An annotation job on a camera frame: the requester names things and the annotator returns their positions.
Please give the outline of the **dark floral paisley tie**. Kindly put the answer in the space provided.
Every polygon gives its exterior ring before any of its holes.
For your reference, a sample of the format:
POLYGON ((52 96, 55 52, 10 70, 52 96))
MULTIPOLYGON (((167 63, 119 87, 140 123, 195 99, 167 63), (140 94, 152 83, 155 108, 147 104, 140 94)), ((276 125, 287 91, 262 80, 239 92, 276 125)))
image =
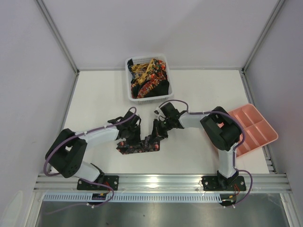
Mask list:
POLYGON ((117 143, 116 150, 122 155, 155 152, 160 150, 160 141, 152 140, 151 136, 146 136, 143 140, 126 139, 117 143))

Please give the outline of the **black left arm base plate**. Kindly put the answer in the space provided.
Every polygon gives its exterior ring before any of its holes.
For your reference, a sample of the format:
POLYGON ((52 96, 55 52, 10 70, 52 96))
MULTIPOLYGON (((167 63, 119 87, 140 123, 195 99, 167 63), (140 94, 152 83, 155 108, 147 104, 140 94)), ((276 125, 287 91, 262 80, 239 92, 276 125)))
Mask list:
POLYGON ((118 190, 119 176, 117 175, 103 175, 89 183, 86 180, 79 179, 77 183, 77 190, 79 191, 106 191, 111 187, 114 191, 118 190))

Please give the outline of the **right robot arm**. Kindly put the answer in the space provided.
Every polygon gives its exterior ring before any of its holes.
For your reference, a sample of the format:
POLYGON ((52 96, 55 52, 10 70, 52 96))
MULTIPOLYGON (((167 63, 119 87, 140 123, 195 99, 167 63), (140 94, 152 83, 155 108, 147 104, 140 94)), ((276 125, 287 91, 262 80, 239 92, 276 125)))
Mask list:
POLYGON ((219 155, 219 169, 217 182, 220 189, 228 187, 239 176, 236 168, 236 149, 245 140, 243 128, 238 121, 231 117, 222 107, 218 106, 209 112, 193 113, 186 110, 180 112, 171 101, 165 101, 159 106, 164 119, 159 117, 153 121, 150 142, 159 142, 168 137, 172 129, 202 128, 211 143, 217 148, 219 155))

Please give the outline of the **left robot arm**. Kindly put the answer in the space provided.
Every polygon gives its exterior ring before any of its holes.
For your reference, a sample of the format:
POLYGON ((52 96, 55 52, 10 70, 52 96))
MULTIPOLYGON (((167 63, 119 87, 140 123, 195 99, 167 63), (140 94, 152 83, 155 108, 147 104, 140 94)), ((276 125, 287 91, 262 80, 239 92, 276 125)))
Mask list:
POLYGON ((128 110, 122 117, 109 120, 105 125, 83 132, 69 128, 62 130, 45 155, 44 174, 75 176, 86 182, 98 182, 103 172, 94 164, 83 160, 85 152, 102 143, 120 139, 139 143, 140 116, 128 110))

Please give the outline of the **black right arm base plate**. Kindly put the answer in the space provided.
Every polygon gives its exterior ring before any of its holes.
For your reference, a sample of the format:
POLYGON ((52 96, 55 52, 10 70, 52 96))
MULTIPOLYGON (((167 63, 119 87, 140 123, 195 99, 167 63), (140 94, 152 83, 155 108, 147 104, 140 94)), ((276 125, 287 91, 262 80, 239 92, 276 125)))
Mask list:
POLYGON ((219 177, 217 175, 206 175, 202 177, 203 189, 210 191, 240 191, 244 192, 247 189, 243 176, 231 178, 219 177))

